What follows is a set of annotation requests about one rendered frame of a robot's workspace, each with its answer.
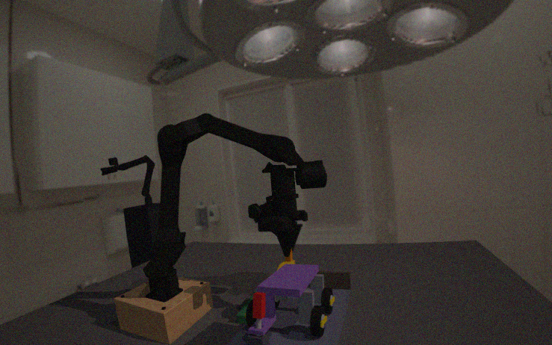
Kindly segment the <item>purple wheeled trolley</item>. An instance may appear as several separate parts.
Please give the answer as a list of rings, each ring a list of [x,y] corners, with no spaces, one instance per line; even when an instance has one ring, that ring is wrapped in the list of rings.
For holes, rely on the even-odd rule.
[[[255,292],[266,293],[265,317],[261,319],[261,329],[257,329],[251,301],[245,313],[249,333],[264,336],[276,321],[280,300],[287,301],[291,296],[298,297],[299,323],[310,324],[311,335],[322,337],[325,313],[332,313],[335,297],[332,288],[324,287],[324,274],[317,274],[318,271],[318,265],[285,264],[257,286]],[[309,283],[311,290],[306,290]]]

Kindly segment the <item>green tray rim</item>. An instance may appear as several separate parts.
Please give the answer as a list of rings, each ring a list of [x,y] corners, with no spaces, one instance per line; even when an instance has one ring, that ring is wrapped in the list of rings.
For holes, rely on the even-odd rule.
[[[254,294],[255,292],[252,293],[252,295]],[[237,323],[239,324],[247,324],[246,323],[246,318],[245,318],[245,315],[244,313],[246,312],[246,309],[248,307],[248,304],[252,301],[252,295],[251,297],[248,299],[248,301],[245,303],[245,305],[241,308],[241,311],[238,312],[238,314],[236,315],[237,317]]]

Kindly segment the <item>red-headed pin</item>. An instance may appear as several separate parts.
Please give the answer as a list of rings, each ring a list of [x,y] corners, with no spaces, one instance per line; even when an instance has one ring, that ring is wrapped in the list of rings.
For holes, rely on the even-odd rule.
[[[266,293],[254,293],[252,295],[253,317],[257,318],[256,328],[261,329],[261,319],[265,317]]]

